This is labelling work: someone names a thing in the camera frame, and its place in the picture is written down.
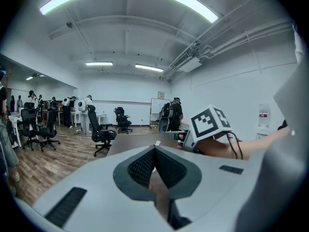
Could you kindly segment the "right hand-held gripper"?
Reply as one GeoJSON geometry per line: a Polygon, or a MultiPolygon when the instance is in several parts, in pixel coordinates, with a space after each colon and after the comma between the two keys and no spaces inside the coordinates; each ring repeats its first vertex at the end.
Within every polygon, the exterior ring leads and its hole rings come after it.
{"type": "Polygon", "coordinates": [[[193,152],[198,142],[206,138],[218,139],[231,131],[225,113],[209,105],[190,118],[188,131],[167,131],[165,136],[174,141],[183,141],[182,150],[193,152]]]}

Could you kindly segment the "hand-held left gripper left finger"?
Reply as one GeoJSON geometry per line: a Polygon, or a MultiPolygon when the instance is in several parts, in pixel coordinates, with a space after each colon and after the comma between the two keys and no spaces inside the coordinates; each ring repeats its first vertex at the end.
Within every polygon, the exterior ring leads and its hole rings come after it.
{"type": "Polygon", "coordinates": [[[137,159],[144,146],[93,160],[48,189],[33,205],[47,214],[72,190],[86,191],[63,229],[70,232],[168,232],[169,225],[155,207],[155,193],[134,181],[127,160],[137,159]]]}

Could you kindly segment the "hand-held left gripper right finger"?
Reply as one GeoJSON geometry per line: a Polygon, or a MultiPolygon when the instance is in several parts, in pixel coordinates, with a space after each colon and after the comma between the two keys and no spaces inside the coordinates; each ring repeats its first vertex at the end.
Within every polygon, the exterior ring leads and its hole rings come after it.
{"type": "Polygon", "coordinates": [[[201,181],[191,196],[177,199],[179,214],[190,224],[183,230],[235,230],[237,218],[260,173],[264,151],[248,160],[204,156],[168,146],[161,149],[188,160],[201,170],[201,181]]]}

